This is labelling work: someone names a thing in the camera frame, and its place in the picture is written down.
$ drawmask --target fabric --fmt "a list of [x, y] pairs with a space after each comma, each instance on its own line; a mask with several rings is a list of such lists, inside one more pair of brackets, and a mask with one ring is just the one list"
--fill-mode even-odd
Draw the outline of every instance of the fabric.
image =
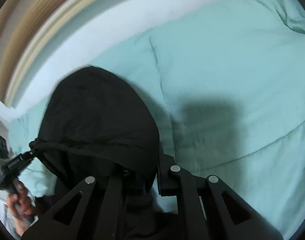
[[297, 0], [222, 0], [91, 64], [137, 91], [178, 165], [219, 176], [284, 239], [295, 232], [305, 218], [305, 12]]
[[122, 79], [86, 67], [62, 80], [30, 148], [72, 189], [116, 164], [141, 175], [149, 190], [157, 172], [159, 132], [143, 101]]

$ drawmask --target hand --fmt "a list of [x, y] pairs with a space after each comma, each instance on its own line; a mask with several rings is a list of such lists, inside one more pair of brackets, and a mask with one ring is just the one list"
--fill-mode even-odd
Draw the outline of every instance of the hand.
[[18, 193], [19, 195], [8, 195], [6, 203], [11, 214], [15, 218], [15, 231], [19, 236], [22, 236], [30, 225], [28, 225], [27, 220], [24, 220], [19, 214], [18, 210], [15, 207], [15, 204], [19, 203], [19, 211], [27, 216], [36, 215], [37, 209], [32, 205], [30, 197], [27, 196], [28, 190], [21, 181], [18, 182]]

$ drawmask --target wooden headboard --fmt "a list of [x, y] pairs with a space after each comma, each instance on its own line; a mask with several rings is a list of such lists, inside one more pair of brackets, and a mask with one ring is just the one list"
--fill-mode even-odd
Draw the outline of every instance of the wooden headboard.
[[[7, 0], [0, 10], [0, 36], [19, 0]], [[0, 100], [12, 106], [30, 65], [47, 42], [73, 16], [95, 0], [35, 0], [11, 34], [0, 60]]]

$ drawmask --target silver rivet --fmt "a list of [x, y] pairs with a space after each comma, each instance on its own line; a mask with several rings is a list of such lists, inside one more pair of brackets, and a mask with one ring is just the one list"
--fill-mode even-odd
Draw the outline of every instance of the silver rivet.
[[173, 166], [170, 167], [170, 170], [172, 172], [179, 172], [180, 171], [180, 167], [177, 166], [177, 165], [173, 165]]
[[91, 183], [94, 183], [94, 177], [87, 177], [86, 179], [85, 179], [85, 182], [87, 183], [87, 184], [91, 184]]
[[211, 182], [211, 183], [217, 183], [219, 181], [218, 177], [217, 176], [210, 176], [208, 178], [208, 180]]

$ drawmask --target bedding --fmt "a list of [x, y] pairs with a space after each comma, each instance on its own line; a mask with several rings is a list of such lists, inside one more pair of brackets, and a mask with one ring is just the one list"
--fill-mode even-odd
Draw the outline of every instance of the bedding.
[[[164, 152], [194, 175], [219, 176], [289, 239], [305, 218], [305, 11], [297, 0], [222, 0], [154, 27], [90, 62], [143, 99]], [[11, 124], [18, 154], [48, 99]], [[38, 161], [20, 179], [49, 195]], [[157, 198], [164, 211], [173, 198]]]

